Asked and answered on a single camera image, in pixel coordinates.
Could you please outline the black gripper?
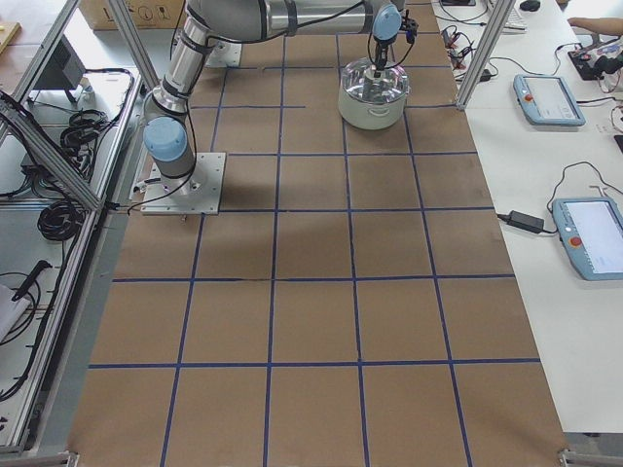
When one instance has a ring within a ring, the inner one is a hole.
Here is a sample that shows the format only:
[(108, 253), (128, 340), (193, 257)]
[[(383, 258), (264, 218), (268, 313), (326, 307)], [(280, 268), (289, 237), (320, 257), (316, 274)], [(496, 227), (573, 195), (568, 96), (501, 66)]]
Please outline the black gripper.
[(410, 46), (416, 43), (418, 23), (407, 14), (377, 14), (373, 20), (372, 37), (376, 47), (374, 54), (374, 77), (380, 78), (387, 63), (387, 47), (393, 44), (399, 32), (404, 32)]

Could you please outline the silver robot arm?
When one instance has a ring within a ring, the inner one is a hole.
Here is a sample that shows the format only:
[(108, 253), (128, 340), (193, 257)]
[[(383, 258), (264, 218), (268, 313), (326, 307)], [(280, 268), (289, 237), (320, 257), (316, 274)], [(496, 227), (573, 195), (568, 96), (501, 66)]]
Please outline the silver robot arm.
[(366, 34), (375, 43), (374, 70), (389, 66), (388, 48), (419, 25), (402, 1), (188, 1), (170, 63), (143, 107), (143, 143), (160, 173), (164, 198), (188, 197), (202, 185), (192, 148), (189, 102), (203, 69), (238, 66), (245, 45), (296, 35)]

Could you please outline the person forearm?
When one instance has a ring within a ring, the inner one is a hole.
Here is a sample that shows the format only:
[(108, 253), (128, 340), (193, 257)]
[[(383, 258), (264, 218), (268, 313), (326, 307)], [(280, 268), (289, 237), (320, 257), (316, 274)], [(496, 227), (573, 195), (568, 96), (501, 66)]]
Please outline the person forearm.
[(593, 33), (621, 36), (623, 34), (622, 18), (569, 18), (568, 24)]

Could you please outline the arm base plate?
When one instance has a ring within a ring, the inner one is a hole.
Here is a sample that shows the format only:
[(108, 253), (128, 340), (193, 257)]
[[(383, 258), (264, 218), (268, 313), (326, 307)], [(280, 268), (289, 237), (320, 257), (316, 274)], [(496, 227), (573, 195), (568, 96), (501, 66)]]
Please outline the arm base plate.
[(205, 61), (205, 68), (238, 68), (242, 45), (218, 42)]
[(217, 215), (225, 165), (225, 153), (198, 153), (195, 171), (186, 181), (163, 177), (153, 162), (150, 177), (157, 181), (146, 186), (140, 211), (145, 215)]

